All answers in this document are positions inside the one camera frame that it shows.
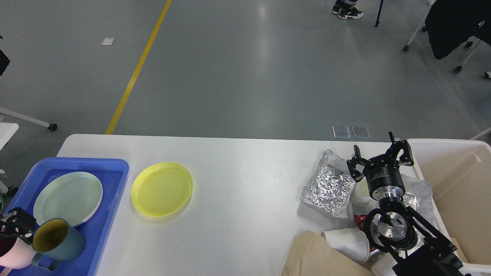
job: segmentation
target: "person's feet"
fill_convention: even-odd
[[[358,10],[355,5],[344,4],[338,14],[341,19],[359,19],[363,16],[363,11]]]
[[[339,14],[339,11],[340,11],[340,10],[341,10],[341,8],[343,7],[343,5],[344,5],[344,2],[339,2],[339,3],[338,3],[338,2],[336,2],[336,3],[334,3],[334,6],[332,7],[331,12],[332,12],[333,14]]]

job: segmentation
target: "white table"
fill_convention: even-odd
[[[0,122],[0,149],[7,144],[18,129],[18,124]]]
[[[347,159],[355,144],[364,157],[390,146],[76,134],[67,138],[58,156],[121,158],[130,165],[98,276],[275,276],[281,274],[297,234],[352,225],[351,219],[321,215],[299,197],[322,152],[329,148]],[[165,161],[190,171],[193,194],[178,213],[151,219],[132,206],[131,185],[146,167]],[[411,167],[401,172],[414,177]]]

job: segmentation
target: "paper bag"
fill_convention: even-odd
[[[293,240],[282,276],[373,276],[312,231]]]
[[[464,252],[462,251],[457,239],[456,238],[450,238],[450,240],[457,247],[457,255],[459,256],[459,259],[461,261],[463,261],[464,263],[468,263],[467,258],[465,257]]]

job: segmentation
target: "aluminum foil bag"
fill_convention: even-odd
[[[348,203],[356,186],[346,160],[326,150],[316,172],[302,189],[300,200],[330,218],[348,217]]]

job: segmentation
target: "mug handle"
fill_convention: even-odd
[[[43,253],[37,252],[36,255],[34,255],[34,258],[32,258],[31,264],[33,264],[33,265],[35,265],[37,267],[40,267],[40,268],[44,268],[47,271],[53,271],[53,270],[55,270],[55,268],[58,266],[58,264],[60,264],[60,261],[58,261],[58,260],[54,260],[53,263],[51,263],[51,265],[48,266],[48,267],[39,264],[39,261],[41,260],[41,257],[43,255],[44,255]]]

